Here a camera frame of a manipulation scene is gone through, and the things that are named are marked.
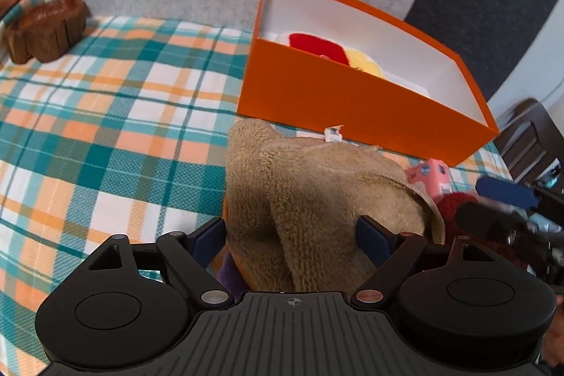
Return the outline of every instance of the pink toy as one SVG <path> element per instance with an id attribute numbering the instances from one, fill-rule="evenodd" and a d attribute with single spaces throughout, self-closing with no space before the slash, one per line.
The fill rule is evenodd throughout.
<path id="1" fill-rule="evenodd" d="M 448 166 L 440 160 L 430 159 L 405 173 L 410 184 L 425 189 L 434 201 L 452 191 Z"/>

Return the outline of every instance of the brown bread-shaped object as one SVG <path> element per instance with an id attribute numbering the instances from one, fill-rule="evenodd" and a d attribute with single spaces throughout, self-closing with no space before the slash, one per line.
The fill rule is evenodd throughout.
<path id="1" fill-rule="evenodd" d="M 58 60 L 82 38 L 86 12 L 83 0 L 53 0 L 27 11 L 4 31 L 12 62 Z"/>

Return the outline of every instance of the human hand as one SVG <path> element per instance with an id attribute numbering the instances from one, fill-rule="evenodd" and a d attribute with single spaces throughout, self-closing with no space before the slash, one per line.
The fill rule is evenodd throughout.
<path id="1" fill-rule="evenodd" d="M 564 296 L 558 296 L 558 309 L 542 345 L 542 360 L 550 366 L 564 364 Z"/>

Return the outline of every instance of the wooden chair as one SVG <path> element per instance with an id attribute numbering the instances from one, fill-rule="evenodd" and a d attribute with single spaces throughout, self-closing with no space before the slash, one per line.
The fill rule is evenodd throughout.
<path id="1" fill-rule="evenodd" d="M 532 184 L 555 159 L 564 164 L 564 136 L 539 101 L 520 103 L 511 121 L 493 143 L 516 183 Z"/>

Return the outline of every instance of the pink box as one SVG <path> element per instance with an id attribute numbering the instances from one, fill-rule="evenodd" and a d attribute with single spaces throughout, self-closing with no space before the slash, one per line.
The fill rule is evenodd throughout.
<path id="1" fill-rule="evenodd" d="M 405 173 L 410 184 L 424 189 L 434 201 L 452 191 L 448 166 L 444 161 L 430 159 Z"/>

